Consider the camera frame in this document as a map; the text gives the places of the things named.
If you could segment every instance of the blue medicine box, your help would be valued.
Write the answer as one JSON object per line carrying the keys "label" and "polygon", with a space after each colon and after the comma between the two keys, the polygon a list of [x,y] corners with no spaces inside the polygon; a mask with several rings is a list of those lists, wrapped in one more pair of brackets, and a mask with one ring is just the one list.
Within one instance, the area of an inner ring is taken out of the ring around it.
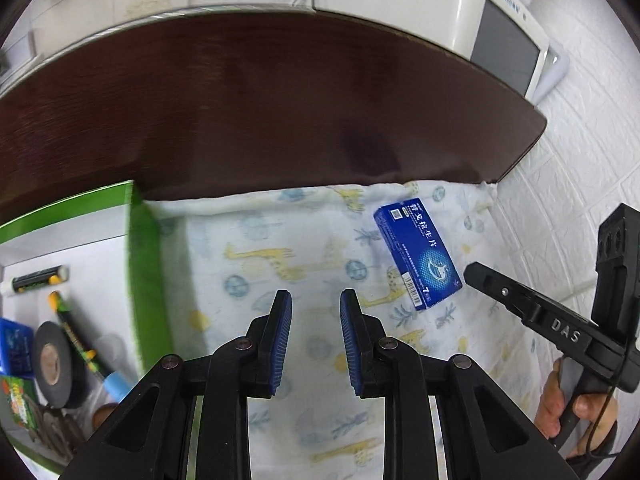
{"label": "blue medicine box", "polygon": [[419,198],[382,206],[374,220],[416,310],[462,288],[456,267]]}
{"label": "blue medicine box", "polygon": [[0,374],[32,378],[32,345],[30,327],[0,317]]}

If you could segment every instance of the metal bolt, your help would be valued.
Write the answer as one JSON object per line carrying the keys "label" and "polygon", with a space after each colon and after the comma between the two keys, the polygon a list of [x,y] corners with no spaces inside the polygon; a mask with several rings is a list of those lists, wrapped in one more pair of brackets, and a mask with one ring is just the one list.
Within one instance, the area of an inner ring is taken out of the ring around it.
{"label": "metal bolt", "polygon": [[389,336],[381,337],[378,344],[380,345],[380,348],[385,350],[395,350],[398,348],[398,340]]}
{"label": "metal bolt", "polygon": [[238,339],[236,339],[237,350],[248,350],[253,345],[254,344],[251,342],[251,340],[248,337],[239,337]]}
{"label": "metal bolt", "polygon": [[180,364],[180,361],[182,361],[182,359],[175,354],[165,355],[162,358],[162,368],[170,370],[171,368],[177,367],[177,365]]}
{"label": "metal bolt", "polygon": [[456,368],[467,370],[468,368],[471,368],[471,358],[463,354],[458,354],[453,356],[453,364],[456,365]]}

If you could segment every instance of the black electrical tape roll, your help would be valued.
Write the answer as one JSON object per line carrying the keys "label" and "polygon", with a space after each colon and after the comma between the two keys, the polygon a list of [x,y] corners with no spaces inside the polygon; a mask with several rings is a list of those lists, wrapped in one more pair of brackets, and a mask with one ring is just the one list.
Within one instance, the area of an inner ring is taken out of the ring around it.
{"label": "black electrical tape roll", "polygon": [[86,369],[61,327],[44,322],[33,339],[38,387],[52,408],[77,408],[86,398]]}

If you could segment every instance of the human hand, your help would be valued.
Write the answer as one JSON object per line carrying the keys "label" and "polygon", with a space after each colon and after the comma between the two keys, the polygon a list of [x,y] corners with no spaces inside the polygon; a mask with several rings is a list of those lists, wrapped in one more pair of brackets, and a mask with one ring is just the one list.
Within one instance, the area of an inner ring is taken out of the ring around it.
{"label": "human hand", "polygon": [[[546,384],[538,405],[538,412],[536,413],[536,418],[533,421],[545,438],[553,438],[558,436],[558,433],[560,433],[560,415],[562,415],[562,412],[564,411],[564,394],[560,389],[560,383],[558,380],[559,371],[560,359],[556,360],[554,363],[554,370],[546,379]],[[580,438],[577,447],[569,453],[567,458],[586,453],[589,434],[591,433],[593,423],[600,415],[600,410],[602,409],[606,398],[606,394],[585,394],[575,399],[574,413],[580,418],[590,420],[591,424],[589,429]],[[618,402],[616,399],[611,398],[609,405],[607,406],[604,415],[602,415],[602,419],[593,434],[593,439],[591,441],[592,451],[602,444],[617,418]]]}

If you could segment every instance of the wooden panel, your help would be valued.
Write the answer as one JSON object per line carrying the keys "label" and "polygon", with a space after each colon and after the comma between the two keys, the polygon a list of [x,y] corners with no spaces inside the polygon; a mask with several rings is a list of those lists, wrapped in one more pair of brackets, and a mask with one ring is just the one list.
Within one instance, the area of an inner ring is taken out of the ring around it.
{"label": "wooden panel", "polygon": [[494,182],[545,125],[466,60],[361,20],[163,20],[82,46],[0,100],[0,221],[128,178],[151,200]]}

